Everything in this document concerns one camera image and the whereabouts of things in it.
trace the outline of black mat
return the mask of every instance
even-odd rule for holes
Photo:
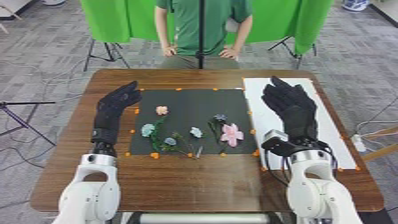
[[[157,115],[157,107],[169,107],[169,116],[160,129],[160,140],[171,137],[178,132],[198,150],[203,146],[203,154],[219,154],[221,146],[215,142],[208,121],[215,114],[226,114],[228,124],[238,125],[246,139],[238,142],[237,148],[228,146],[228,154],[251,154],[258,148],[254,136],[251,134],[251,118],[247,102],[242,90],[146,90],[142,92],[141,113],[135,122],[135,134],[132,139],[132,154],[148,155],[153,152],[150,138],[141,135],[141,128],[146,124],[155,124],[160,116]],[[190,128],[198,127],[206,137],[196,139],[190,135]]]

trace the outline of wooden table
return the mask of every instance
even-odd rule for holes
[[[32,207],[57,211],[61,192],[71,181],[80,157],[93,144],[91,131],[96,102],[118,87],[139,80],[144,89],[231,89],[244,87],[242,77],[311,78],[336,126],[345,138],[361,170],[338,173],[338,180],[352,192],[357,210],[375,212],[384,208],[379,187],[354,148],[333,105],[315,75],[302,71],[261,70],[100,70],[94,74],[70,125],[48,161],[32,195]],[[135,128],[135,109],[121,118],[119,184],[121,211],[157,212],[265,212],[290,211],[286,189],[260,170],[260,158],[253,155],[203,155],[198,161],[178,156],[125,156],[130,149],[130,130]]]

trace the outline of white paper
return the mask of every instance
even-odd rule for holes
[[[338,158],[340,168],[356,169],[356,161],[352,158],[350,150],[341,139],[338,127],[333,122],[333,117],[327,112],[327,108],[317,94],[317,89],[313,86],[313,81],[306,78],[288,78],[283,79],[290,85],[302,85],[302,88],[308,92],[311,99],[315,100],[318,110],[317,110],[317,121],[318,121],[318,139],[324,141],[331,148]],[[253,126],[256,129],[256,141],[258,147],[261,149],[263,137],[267,132],[276,129],[283,131],[283,121],[276,112],[270,110],[261,96],[263,89],[270,83],[270,78],[247,78],[246,82],[246,98],[249,102],[249,108],[253,112]],[[270,153],[270,168],[281,169],[281,157]]]

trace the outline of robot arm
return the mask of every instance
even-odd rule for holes
[[[94,149],[82,156],[75,178],[61,195],[61,214],[54,224],[100,224],[116,215],[121,188],[118,183],[114,145],[118,142],[119,118],[125,108],[141,101],[141,92],[135,88],[137,82],[132,82],[98,102],[91,139]],[[107,181],[86,181],[87,176],[98,173],[107,176]]]
[[[333,219],[334,224],[361,224],[352,195],[333,175],[333,151],[318,141],[315,101],[301,85],[290,86],[277,77],[272,77],[272,84],[265,87],[263,101],[281,117],[286,134],[276,130],[267,133],[261,161],[267,165],[269,151],[290,158],[288,203],[299,223]]]
[[[334,178],[327,150],[318,144],[295,145],[276,134],[281,135],[276,130],[267,134],[263,149],[292,161],[288,204],[299,224],[313,224],[322,219],[333,219],[334,224],[363,224],[350,192]]]

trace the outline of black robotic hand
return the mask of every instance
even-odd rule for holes
[[[102,143],[98,147],[114,146],[118,142],[119,133],[119,119],[128,106],[132,106],[142,99],[141,91],[137,88],[137,81],[125,85],[109,95],[102,98],[96,106],[96,119],[93,131],[93,143]]]
[[[301,144],[306,140],[317,141],[315,101],[301,85],[290,86],[277,77],[272,77],[272,84],[267,85],[263,90],[263,101],[281,117],[290,141],[295,144]]]

